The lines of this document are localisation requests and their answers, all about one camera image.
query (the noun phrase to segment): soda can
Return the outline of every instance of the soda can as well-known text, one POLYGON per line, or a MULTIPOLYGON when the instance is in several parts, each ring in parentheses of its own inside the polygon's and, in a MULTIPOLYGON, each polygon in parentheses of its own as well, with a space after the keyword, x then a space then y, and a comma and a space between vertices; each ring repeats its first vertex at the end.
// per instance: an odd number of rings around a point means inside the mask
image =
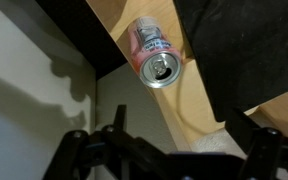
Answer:
POLYGON ((172 47, 153 17, 140 17, 130 24, 128 34, 133 67, 147 86, 162 88, 181 73, 180 52, 172 47))

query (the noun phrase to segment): black object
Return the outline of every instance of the black object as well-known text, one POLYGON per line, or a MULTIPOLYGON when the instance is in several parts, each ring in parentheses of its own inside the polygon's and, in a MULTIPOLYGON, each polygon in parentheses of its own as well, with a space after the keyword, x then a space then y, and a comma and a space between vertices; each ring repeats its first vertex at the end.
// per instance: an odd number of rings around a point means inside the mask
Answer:
POLYGON ((126 63, 85 0, 36 0, 47 15, 92 64, 99 79, 126 63))
POLYGON ((278 167, 288 170, 288 138, 275 129, 259 128, 243 113, 235 112, 235 118, 225 128, 247 152, 245 161, 223 153, 165 155, 145 140, 134 139, 123 131, 125 112, 126 106, 120 105, 114 124, 89 137, 84 131, 67 133, 44 180, 86 179, 97 165, 105 165, 116 179, 131 180, 269 180, 275 179, 278 167))
POLYGON ((217 121, 288 91, 288 0, 174 0, 217 121))

